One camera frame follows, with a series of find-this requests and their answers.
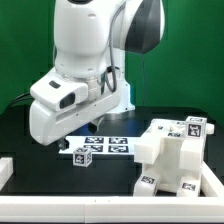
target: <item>white platform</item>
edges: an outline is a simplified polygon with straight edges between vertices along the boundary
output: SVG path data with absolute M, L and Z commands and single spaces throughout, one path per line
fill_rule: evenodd
M 0 197 L 0 222 L 224 222 L 224 187 L 202 167 L 208 197 Z

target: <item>cube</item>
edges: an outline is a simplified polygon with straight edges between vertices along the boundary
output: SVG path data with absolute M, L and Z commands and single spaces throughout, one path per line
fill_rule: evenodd
M 198 197 L 200 194 L 200 180 L 191 177 L 182 177 L 177 197 Z
M 151 173 L 150 175 L 142 174 L 134 187 L 134 197 L 152 197 L 156 195 L 160 183 L 160 176 Z
M 186 120 L 186 138 L 204 138 L 206 137 L 206 122 L 207 118 L 203 117 L 188 117 Z
M 77 148 L 73 152 L 73 165 L 88 167 L 92 163 L 92 150 L 89 148 Z
M 154 164 L 160 152 L 161 137 L 145 133 L 135 143 L 134 161 L 137 163 Z

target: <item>black table surface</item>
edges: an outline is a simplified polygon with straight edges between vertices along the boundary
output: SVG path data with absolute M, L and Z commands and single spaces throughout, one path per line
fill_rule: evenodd
M 207 137 L 204 160 L 224 183 L 224 129 L 199 109 L 136 107 L 131 118 L 103 121 L 95 135 L 139 137 L 152 119 L 187 116 L 207 117 L 215 124 L 215 134 Z M 93 134 L 83 126 L 71 135 Z M 132 196 L 141 174 L 141 164 L 134 163 L 132 155 L 93 155 L 88 168 L 73 166 L 72 155 L 59 154 L 56 143 L 42 146 L 32 139 L 28 106 L 13 107 L 0 116 L 0 136 L 0 158 L 12 157 L 14 164 L 0 195 Z

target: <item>white block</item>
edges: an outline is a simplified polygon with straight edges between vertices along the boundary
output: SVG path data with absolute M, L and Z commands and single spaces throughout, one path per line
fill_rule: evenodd
M 207 123 L 207 124 L 206 124 L 206 134 L 207 134 L 207 135 L 213 135 L 213 134 L 214 134 L 214 131 L 215 131 L 215 126 L 214 126 L 214 124 L 209 124 L 209 123 Z
M 13 160 L 12 158 L 0 159 L 0 190 L 4 187 L 8 179 L 13 174 Z
M 190 177 L 182 177 L 177 197 L 198 197 L 200 194 L 201 181 Z
M 188 117 L 186 120 L 186 138 L 204 138 L 206 137 L 207 118 Z
M 142 174 L 137 180 L 134 187 L 134 195 L 135 197 L 151 197 L 155 196 L 158 190 L 158 185 L 160 182 L 160 176 L 151 173 L 150 175 Z
M 145 133 L 135 143 L 134 161 L 137 163 L 153 164 L 160 152 L 161 137 Z
M 205 162 L 202 164 L 201 189 L 206 197 L 222 197 L 224 199 L 223 184 Z
M 0 196 L 2 223 L 85 223 L 85 197 Z
M 89 148 L 77 148 L 73 152 L 73 165 L 88 167 L 92 163 L 92 150 Z
M 201 172 L 205 139 L 186 138 L 180 149 L 180 169 Z
M 90 197 L 85 203 L 85 223 L 120 223 L 120 197 Z

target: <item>green backdrop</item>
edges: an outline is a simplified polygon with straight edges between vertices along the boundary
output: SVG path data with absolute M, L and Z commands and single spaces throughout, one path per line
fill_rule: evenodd
M 224 126 L 224 1 L 164 7 L 161 44 L 144 57 L 127 53 L 133 103 L 199 108 Z M 0 113 L 52 67 L 53 15 L 54 0 L 0 0 Z

